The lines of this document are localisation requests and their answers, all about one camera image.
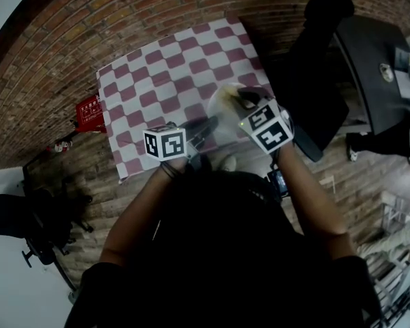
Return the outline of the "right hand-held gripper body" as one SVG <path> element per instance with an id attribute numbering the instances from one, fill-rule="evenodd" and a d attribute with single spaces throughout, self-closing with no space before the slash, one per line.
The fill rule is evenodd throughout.
<path id="1" fill-rule="evenodd" d="M 290 114 L 269 101 L 238 122 L 238 126 L 266 154 L 279 150 L 294 139 Z"/>

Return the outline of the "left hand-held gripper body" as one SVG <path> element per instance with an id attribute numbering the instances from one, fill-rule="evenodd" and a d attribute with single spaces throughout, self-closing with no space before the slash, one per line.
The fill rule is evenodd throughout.
<path id="1" fill-rule="evenodd" d="M 143 143 L 148 157 L 158 162 L 186 158 L 199 154 L 201 138 L 199 122 L 185 122 L 176 126 L 173 122 L 143 130 Z"/>

